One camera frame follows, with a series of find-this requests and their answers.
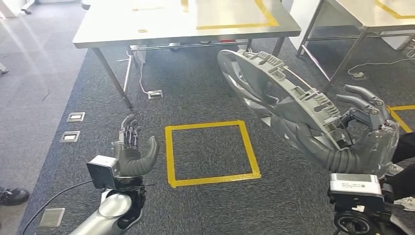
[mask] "black cable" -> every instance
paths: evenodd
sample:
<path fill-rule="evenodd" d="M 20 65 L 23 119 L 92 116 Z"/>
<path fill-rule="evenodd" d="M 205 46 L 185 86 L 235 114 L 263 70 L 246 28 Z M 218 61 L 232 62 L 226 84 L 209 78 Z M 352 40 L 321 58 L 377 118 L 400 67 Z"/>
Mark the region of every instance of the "black cable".
<path fill-rule="evenodd" d="M 75 188 L 75 187 L 78 187 L 78 186 L 81 186 L 81 185 L 84 185 L 84 184 L 87 184 L 87 183 L 90 183 L 90 182 L 92 182 L 92 180 L 88 180 L 88 181 L 85 181 L 85 182 L 82 182 L 82 183 L 79 183 L 79 184 L 77 184 L 77 185 L 74 185 L 74 186 L 71 186 L 71 187 L 69 187 L 69 188 L 67 188 L 67 189 L 64 189 L 64 190 L 62 190 L 62 191 L 60 191 L 59 193 L 57 193 L 55 196 L 53 196 L 52 198 L 50 198 L 36 213 L 35 213 L 35 215 L 29 220 L 29 222 L 26 224 L 26 226 L 24 227 L 24 229 L 23 229 L 23 232 L 21 233 L 21 235 L 24 235 L 24 233 L 26 232 L 26 230 L 27 230 L 27 228 L 29 227 L 29 225 L 35 220 L 35 218 L 40 214 L 40 212 L 42 212 L 43 211 L 43 209 L 53 200 L 53 199 L 55 199 L 57 196 L 59 196 L 59 195 L 61 195 L 62 193 L 64 193 L 64 192 L 66 192 L 66 191 L 68 191 L 68 190 L 70 190 L 70 189 L 73 189 L 73 188 Z"/>
<path fill-rule="evenodd" d="M 354 143 L 353 143 L 352 136 L 351 136 L 350 132 L 348 131 L 348 129 L 347 129 L 347 128 L 345 127 L 345 125 L 343 124 L 342 120 L 340 120 L 340 124 L 342 125 L 343 129 L 346 131 L 347 135 L 349 136 L 350 142 L 351 142 L 351 144 L 353 145 Z"/>

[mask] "black shoe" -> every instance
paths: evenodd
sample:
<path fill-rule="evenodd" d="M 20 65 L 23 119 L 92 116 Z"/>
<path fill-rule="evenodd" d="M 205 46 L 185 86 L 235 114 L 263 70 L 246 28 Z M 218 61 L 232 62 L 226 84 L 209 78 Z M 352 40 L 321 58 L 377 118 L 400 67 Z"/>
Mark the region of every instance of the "black shoe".
<path fill-rule="evenodd" d="M 29 199 L 29 192 L 21 189 L 6 189 L 0 195 L 0 205 L 15 206 L 21 204 Z"/>

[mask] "gray carpet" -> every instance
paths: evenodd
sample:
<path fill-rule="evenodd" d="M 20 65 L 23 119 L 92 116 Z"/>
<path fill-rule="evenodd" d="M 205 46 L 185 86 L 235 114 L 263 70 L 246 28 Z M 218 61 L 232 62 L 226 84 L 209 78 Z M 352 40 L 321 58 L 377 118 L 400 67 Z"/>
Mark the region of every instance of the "gray carpet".
<path fill-rule="evenodd" d="M 254 51 L 269 52 L 274 43 L 274 39 L 255 40 Z M 344 52 L 338 49 L 349 46 L 350 42 L 341 41 L 335 46 L 334 43 L 311 44 L 316 56 L 329 66 Z M 131 82 L 129 97 L 143 127 L 141 143 L 156 135 L 162 148 L 153 171 L 145 176 L 146 183 L 156 184 L 148 188 L 145 217 L 127 234 L 331 234 L 334 226 L 332 206 L 326 196 L 328 172 L 276 138 L 235 97 L 216 63 L 216 54 L 221 49 L 211 47 L 148 53 L 144 86 L 148 90 L 162 89 L 163 99 L 148 100 L 139 91 L 137 81 Z M 116 75 L 123 77 L 126 64 L 115 61 L 124 58 L 123 48 L 106 48 L 104 53 Z M 362 45 L 352 63 L 381 60 L 379 56 L 382 54 L 387 55 L 388 60 L 402 58 L 382 41 L 370 39 Z M 308 58 L 294 56 L 289 42 L 285 42 L 280 58 L 313 86 L 321 88 L 325 84 Z M 381 93 L 388 104 L 412 104 L 412 91 L 415 89 L 411 81 L 415 70 L 413 65 L 413 62 L 402 62 L 396 67 L 365 67 L 370 80 L 352 81 L 345 75 L 331 94 L 344 93 L 341 87 L 349 83 Z M 405 84 L 400 90 L 395 89 L 396 78 Z M 342 110 L 348 107 L 338 105 Z M 86 112 L 84 122 L 66 123 L 71 112 Z M 97 154 L 111 155 L 110 143 L 116 138 L 120 122 L 129 113 L 97 58 L 89 51 L 30 199 L 23 225 L 47 198 L 89 179 L 85 164 Z M 164 127 L 237 119 L 247 125 L 262 178 L 171 188 L 166 176 Z M 81 131 L 77 143 L 59 143 L 62 132 L 73 130 Z M 234 128 L 179 131 L 173 135 L 177 179 L 249 172 L 240 136 Z M 38 230 L 37 234 L 70 233 L 97 209 L 99 198 L 100 193 L 93 189 L 92 184 L 56 198 L 48 208 L 66 208 L 61 226 Z M 414 214 L 401 210 L 396 213 L 414 228 Z M 27 234 L 33 234 L 35 225 L 37 222 Z"/>

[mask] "metal table frame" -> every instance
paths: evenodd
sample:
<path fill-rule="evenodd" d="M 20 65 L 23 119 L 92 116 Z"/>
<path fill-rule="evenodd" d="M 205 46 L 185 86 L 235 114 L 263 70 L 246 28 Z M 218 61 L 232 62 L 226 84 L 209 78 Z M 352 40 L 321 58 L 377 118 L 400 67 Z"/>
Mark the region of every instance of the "metal table frame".
<path fill-rule="evenodd" d="M 319 68 L 319 70 L 322 72 L 322 74 L 324 75 L 324 77 L 328 80 L 328 85 L 324 88 L 324 92 L 327 92 L 334 84 L 334 82 L 338 79 L 339 74 L 341 72 L 343 72 L 346 69 L 346 66 L 348 65 L 348 63 L 350 62 L 352 56 L 354 55 L 354 53 L 356 52 L 357 48 L 359 47 L 360 43 L 365 39 L 365 38 L 383 38 L 383 37 L 395 37 L 395 36 L 413 36 L 415 34 L 413 33 L 404 33 L 404 34 L 371 34 L 374 32 L 380 32 L 380 31 L 401 31 L 401 30 L 408 30 L 408 29 L 413 29 L 412 28 L 408 28 L 408 26 L 403 26 L 403 27 L 397 27 L 392 29 L 391 27 L 367 27 L 365 25 L 363 25 L 361 22 L 359 22 L 356 18 L 355 18 L 355 26 L 360 30 L 360 35 L 358 36 L 340 36 L 340 37 L 324 37 L 324 38 L 309 38 L 313 28 L 314 28 L 314 24 L 316 23 L 316 20 L 321 12 L 321 9 L 323 7 L 323 4 L 325 2 L 328 2 L 330 4 L 332 4 L 338 11 L 340 11 L 343 14 L 349 14 L 350 16 L 353 17 L 353 15 L 348 12 L 347 10 L 345 10 L 343 7 L 341 7 L 339 4 L 337 4 L 337 2 L 335 0 L 320 0 L 319 5 L 317 6 L 317 10 L 310 22 L 309 27 L 307 28 L 306 32 L 305 32 L 305 36 L 300 44 L 299 49 L 297 50 L 297 54 L 296 56 L 300 56 L 303 55 L 304 52 L 311 58 L 311 60 L 314 62 L 314 64 Z M 344 57 L 343 61 L 341 62 L 341 64 L 337 67 L 336 71 L 334 72 L 333 76 L 329 76 L 324 69 L 322 68 L 322 66 L 320 65 L 320 63 L 318 62 L 318 60 L 313 56 L 313 54 L 308 50 L 307 48 L 307 44 L 308 42 L 312 42 L 312 41 L 325 41 L 325 40 L 337 40 L 337 39 L 356 39 L 353 46 L 350 48 L 350 50 L 348 51 L 348 53 L 346 54 L 346 56 Z"/>
<path fill-rule="evenodd" d="M 284 43 L 285 38 L 278 38 L 277 43 L 273 50 L 273 55 L 277 56 L 281 51 L 282 44 Z M 178 48 L 188 48 L 188 47 L 214 47 L 214 46 L 235 46 L 235 45 L 247 45 L 247 51 L 251 51 L 252 39 L 249 39 L 247 42 L 230 42 L 230 43 L 212 43 L 212 44 L 191 44 L 191 45 L 179 45 L 179 46 L 158 46 L 158 47 L 138 47 L 137 50 L 159 50 L 159 49 L 178 49 Z M 113 82 L 118 94 L 122 97 L 125 104 L 129 109 L 132 109 L 133 105 L 130 99 L 127 96 L 128 92 L 128 84 L 131 77 L 131 64 L 134 63 L 137 70 L 139 70 L 138 62 L 133 55 L 133 51 L 131 50 L 130 46 L 127 47 L 128 51 L 128 65 L 127 65 L 127 72 L 125 75 L 124 86 L 122 87 L 118 82 L 114 72 L 112 71 L 110 65 L 108 64 L 107 60 L 104 57 L 101 49 L 98 47 L 92 48 L 96 56 L 98 57 L 99 61 L 101 62 L 102 66 L 104 66 L 105 72 L 110 77 L 111 81 Z"/>
<path fill-rule="evenodd" d="M 273 32 L 264 32 L 265 34 L 262 34 L 262 32 L 253 32 L 253 33 L 242 33 L 245 34 L 244 36 L 241 36 L 241 34 L 232 34 L 232 35 L 222 35 L 223 39 L 229 38 L 229 39 L 233 39 L 236 40 L 235 42 L 220 42 L 220 43 L 210 43 L 210 44 L 190 44 L 190 45 L 178 45 L 178 46 L 154 46 L 154 47 L 138 47 L 136 46 L 137 43 L 143 43 L 146 44 L 148 42 L 152 42 L 149 40 L 142 40 L 140 42 L 140 39 L 136 40 L 136 39 L 126 39 L 123 40 L 122 44 L 125 44 L 127 46 L 127 54 L 128 54 L 128 65 L 127 65 L 127 72 L 125 75 L 125 81 L 124 81 L 124 86 L 120 85 L 119 81 L 117 80 L 114 72 L 112 71 L 110 65 L 108 64 L 108 61 L 105 59 L 101 49 L 99 47 L 101 47 L 102 45 L 120 45 L 121 41 L 120 40 L 115 40 L 114 42 L 112 41 L 106 41 L 106 42 L 98 42 L 99 46 L 96 45 L 92 45 L 92 42 L 74 42 L 75 46 L 77 46 L 78 48 L 92 48 L 94 53 L 97 55 L 99 61 L 101 62 L 101 64 L 104 67 L 105 72 L 107 73 L 107 75 L 109 76 L 109 78 L 111 79 L 112 83 L 115 85 L 115 88 L 118 92 L 118 94 L 122 97 L 122 99 L 124 100 L 125 104 L 127 105 L 128 108 L 132 108 L 132 104 L 131 101 L 129 100 L 128 96 L 127 96 L 127 92 L 128 92 L 128 85 L 129 85 L 129 81 L 130 81 L 130 76 L 131 76 L 131 69 L 132 69 L 132 64 L 134 63 L 134 66 L 136 68 L 136 70 L 139 70 L 139 66 L 138 66 L 138 61 L 136 60 L 136 57 L 134 56 L 134 52 L 138 52 L 138 51 L 147 51 L 147 50 L 158 50 L 158 49 L 179 49 L 179 48 L 189 48 L 189 47 L 214 47 L 214 46 L 238 46 L 238 45 L 246 45 L 247 46 L 247 51 L 252 51 L 251 50 L 251 45 L 252 45 L 252 41 L 255 38 L 270 38 L 270 36 L 272 36 L 272 34 L 274 34 Z M 290 31 L 290 33 L 286 33 L 283 35 L 283 37 L 279 37 L 277 40 L 277 43 L 273 49 L 273 55 L 277 56 L 279 54 L 279 52 L 281 51 L 281 47 L 284 43 L 285 37 L 290 37 L 290 36 L 298 36 L 300 33 L 300 29 L 296 29 L 293 31 Z M 202 36 L 204 37 L 203 39 L 200 39 L 201 41 L 203 40 L 218 40 L 217 36 L 215 35 L 206 35 L 206 36 Z M 179 40 L 176 42 L 186 42 L 186 40 Z M 157 40 L 155 40 L 153 43 L 169 43 L 168 40 L 166 40 L 165 38 L 158 38 Z"/>

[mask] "white label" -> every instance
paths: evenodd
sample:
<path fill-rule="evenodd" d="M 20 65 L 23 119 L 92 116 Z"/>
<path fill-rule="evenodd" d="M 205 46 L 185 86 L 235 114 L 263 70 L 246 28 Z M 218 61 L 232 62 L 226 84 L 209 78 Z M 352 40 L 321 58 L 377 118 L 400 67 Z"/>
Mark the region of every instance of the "white label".
<path fill-rule="evenodd" d="M 70 119 L 80 119 L 82 117 L 82 115 L 72 115 L 70 116 Z"/>
<path fill-rule="evenodd" d="M 365 181 L 330 181 L 330 190 L 336 192 L 382 194 L 378 183 Z"/>
<path fill-rule="evenodd" d="M 64 140 L 74 140 L 75 137 L 76 135 L 67 135 L 67 136 L 64 136 Z"/>

